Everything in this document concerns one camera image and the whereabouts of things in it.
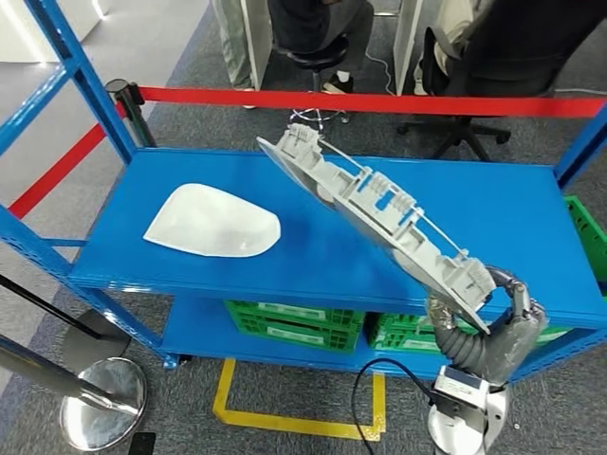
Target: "sneaker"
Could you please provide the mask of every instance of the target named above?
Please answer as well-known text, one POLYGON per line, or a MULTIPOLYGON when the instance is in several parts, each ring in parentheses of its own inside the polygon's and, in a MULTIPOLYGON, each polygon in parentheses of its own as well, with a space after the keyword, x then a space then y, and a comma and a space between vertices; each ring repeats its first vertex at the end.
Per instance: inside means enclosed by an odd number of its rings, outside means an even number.
POLYGON ((421 60, 415 66, 415 70, 413 71, 413 79, 415 80, 415 86, 413 88, 413 94, 418 96, 418 97, 426 97, 428 94, 424 90, 424 80, 423 80, 424 73, 421 70, 421 60))
POLYGON ((327 82, 323 84, 323 92, 325 93, 353 93, 354 79, 350 76, 347 82, 340 81, 337 74, 334 74, 327 82))
MULTIPOLYGON (((242 89, 239 89, 239 90, 242 90, 242 91, 243 91, 243 92, 254 92, 254 91, 255 91, 255 90, 254 90, 253 87, 250 87, 250 88, 242 88, 242 89)), ((245 105, 245 106, 243 106, 243 107, 244 107, 245 109, 251 110, 251 109, 255 109, 257 106, 249 106, 249 105, 245 105)))

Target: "stool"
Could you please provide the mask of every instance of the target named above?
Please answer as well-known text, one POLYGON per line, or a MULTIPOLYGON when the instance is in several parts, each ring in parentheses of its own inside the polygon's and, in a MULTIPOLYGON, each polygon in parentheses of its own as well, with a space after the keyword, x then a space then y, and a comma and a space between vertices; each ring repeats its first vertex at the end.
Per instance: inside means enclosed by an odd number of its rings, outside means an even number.
MULTIPOLYGON (((337 37, 333 43, 325 47, 325 49, 311 54, 299 54, 295 52, 288 52, 287 57, 293 61, 297 68, 307 69, 312 71, 312 78, 314 84, 314 92, 320 93, 322 87, 321 71, 324 69, 333 68, 344 62, 346 58, 346 53, 348 51, 348 40, 344 36, 337 37)), ((293 115, 291 116, 289 121, 293 121, 296 118, 301 118, 306 121, 312 121, 319 124, 319 131, 321 133, 324 129, 323 122, 328 121, 341 114, 341 122, 347 123, 350 121, 350 117, 344 111, 331 112, 330 114, 324 114, 320 109, 310 108, 304 111, 297 109, 293 110, 293 115)))

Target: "yellow floor tape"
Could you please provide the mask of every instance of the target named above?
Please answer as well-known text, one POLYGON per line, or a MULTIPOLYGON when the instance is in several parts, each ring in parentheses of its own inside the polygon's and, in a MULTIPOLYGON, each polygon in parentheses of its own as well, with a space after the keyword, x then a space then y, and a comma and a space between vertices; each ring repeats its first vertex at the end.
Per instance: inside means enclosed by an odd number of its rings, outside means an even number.
MULTIPOLYGON (((232 384, 232 376, 236 361, 226 358, 217 395, 214 398, 213 412, 219 420, 228 425, 239 427, 273 429, 277 431, 292 431, 294 433, 313 434, 317 436, 331 436, 334 438, 358 439, 361 437, 353 424, 340 424, 337 422, 323 422, 320 420, 297 419, 282 417, 280 415, 258 414, 242 410, 226 409, 228 393, 232 384)), ((373 374, 373 425, 362 425, 361 429, 368 441, 379 441, 381 433, 386 432, 386 382, 384 374, 373 374)))

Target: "metal pole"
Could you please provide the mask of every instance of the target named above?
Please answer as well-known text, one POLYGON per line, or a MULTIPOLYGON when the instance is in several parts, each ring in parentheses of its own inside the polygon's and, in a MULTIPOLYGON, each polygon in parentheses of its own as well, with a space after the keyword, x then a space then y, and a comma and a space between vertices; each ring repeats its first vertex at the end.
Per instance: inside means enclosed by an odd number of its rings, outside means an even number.
POLYGON ((97 410, 118 410, 131 415, 139 412, 134 404, 117 401, 106 391, 2 335, 0 366, 97 410))
POLYGON ((127 117, 131 122, 133 131, 137 135, 141 145, 144 147, 158 147, 156 141, 152 136, 147 122, 141 115, 141 108, 144 103, 139 93, 136 83, 128 83, 124 79, 114 79, 105 85, 105 90, 114 97, 125 108, 127 117))
POLYGON ((54 306, 53 306, 53 305, 51 305, 51 304, 50 304, 48 302, 42 300, 42 299, 38 297, 35 294, 32 294, 32 293, 28 291, 27 289, 21 287, 21 286, 20 286, 20 285, 18 285, 16 282, 14 282, 12 280, 9 280, 8 278, 7 278, 7 277, 5 277, 4 275, 2 275, 2 274, 0 274, 0 286, 3 286, 3 287, 5 287, 5 288, 6 288, 6 289, 8 289, 8 290, 9 290, 11 292, 14 292, 14 293, 15 293, 15 294, 17 294, 17 295, 18 295, 20 297, 22 297, 23 299, 26 299, 26 300, 29 301, 31 303, 33 303, 34 305, 38 306, 39 308, 42 308, 42 309, 43 309, 43 310, 45 310, 45 311, 46 311, 48 313, 51 313, 52 316, 54 316, 55 318, 60 319, 60 320, 62 320, 62 321, 63 321, 63 322, 65 322, 66 324, 69 324, 69 325, 71 325, 72 327, 75 327, 75 328, 76 328, 76 329, 78 329, 78 330, 79 330, 81 332, 84 332, 84 333, 88 335, 89 337, 93 337, 93 338, 95 338, 95 339, 101 339, 102 338, 101 335, 100 335, 100 334, 98 334, 98 333, 94 331, 94 330, 91 330, 88 326, 86 326, 86 325, 80 322, 78 319, 72 318, 71 316, 69 316, 69 315, 68 315, 66 313, 63 313, 63 311, 60 310, 59 308, 56 308, 56 307, 54 307, 54 306))

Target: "green plastic crate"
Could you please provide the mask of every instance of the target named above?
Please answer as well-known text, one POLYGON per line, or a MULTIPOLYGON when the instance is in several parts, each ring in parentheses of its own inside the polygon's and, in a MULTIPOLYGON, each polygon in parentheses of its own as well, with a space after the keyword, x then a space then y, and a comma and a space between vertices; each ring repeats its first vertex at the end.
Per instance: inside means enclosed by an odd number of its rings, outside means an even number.
MULTIPOLYGON (((434 327, 430 324, 421 324, 419 316, 382 314, 377 315, 370 325, 368 345, 378 350, 396 350, 426 354, 440 354, 436 345, 434 327)), ((464 332, 473 334, 476 330, 466 322, 460 321, 460 327, 464 332)), ((538 338, 538 346, 562 337, 569 329, 561 327, 548 327, 538 338)))
POLYGON ((565 198, 597 281, 607 282, 607 235, 575 196, 565 198))
MULTIPOLYGON (((413 330, 415 332, 434 333, 434 327, 429 319, 423 316, 397 315, 395 313, 382 313, 376 316, 374 321, 380 327, 384 328, 401 328, 405 330, 413 330)), ((476 329, 460 318, 458 319, 460 328, 466 333, 476 333, 476 329)))
POLYGON ((393 326, 376 326, 369 333, 368 345, 372 349, 440 354, 433 332, 393 326))
POLYGON ((267 318, 301 322, 314 326, 335 327, 354 332, 360 332, 365 315, 364 311, 308 308, 281 303, 257 303, 239 300, 226 300, 226 307, 230 313, 245 311, 248 314, 267 318))
POLYGON ((336 326, 310 325, 268 318, 245 310, 230 311, 232 319, 243 334, 254 335, 320 348, 340 353, 352 353, 360 335, 358 331, 344 330, 336 326))

